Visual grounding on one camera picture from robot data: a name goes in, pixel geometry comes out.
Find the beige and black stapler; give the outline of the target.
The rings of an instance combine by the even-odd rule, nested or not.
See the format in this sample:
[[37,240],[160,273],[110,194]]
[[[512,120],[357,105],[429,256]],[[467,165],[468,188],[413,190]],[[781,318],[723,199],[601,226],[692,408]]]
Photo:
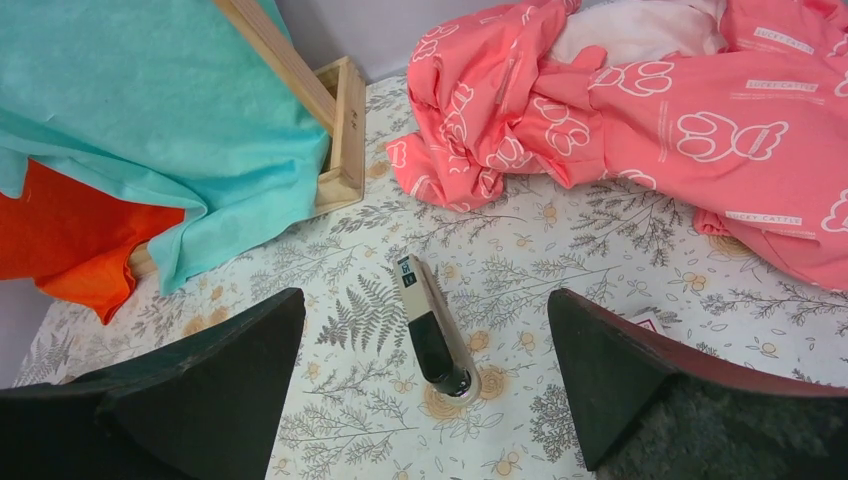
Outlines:
[[406,255],[394,263],[394,279],[424,380],[446,403],[472,404],[481,392],[480,375],[432,270]]

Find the white red staple box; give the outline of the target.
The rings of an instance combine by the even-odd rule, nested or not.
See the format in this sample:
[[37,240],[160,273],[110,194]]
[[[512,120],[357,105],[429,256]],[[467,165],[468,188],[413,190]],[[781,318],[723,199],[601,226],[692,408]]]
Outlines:
[[640,315],[633,316],[630,322],[634,325],[652,331],[661,336],[665,336],[664,328],[658,317],[653,312],[646,312]]

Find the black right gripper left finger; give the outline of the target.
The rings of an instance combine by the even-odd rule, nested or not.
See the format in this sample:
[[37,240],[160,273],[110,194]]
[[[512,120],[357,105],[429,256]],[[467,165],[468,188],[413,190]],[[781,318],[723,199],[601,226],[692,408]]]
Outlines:
[[1,393],[5,479],[261,479],[305,322],[303,292],[63,384]]

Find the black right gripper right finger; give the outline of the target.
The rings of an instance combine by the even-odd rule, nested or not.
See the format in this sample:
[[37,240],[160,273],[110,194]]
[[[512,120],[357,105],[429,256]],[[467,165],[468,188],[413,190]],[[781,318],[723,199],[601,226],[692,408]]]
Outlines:
[[600,479],[843,479],[847,392],[740,366],[568,289],[548,319],[576,436]]

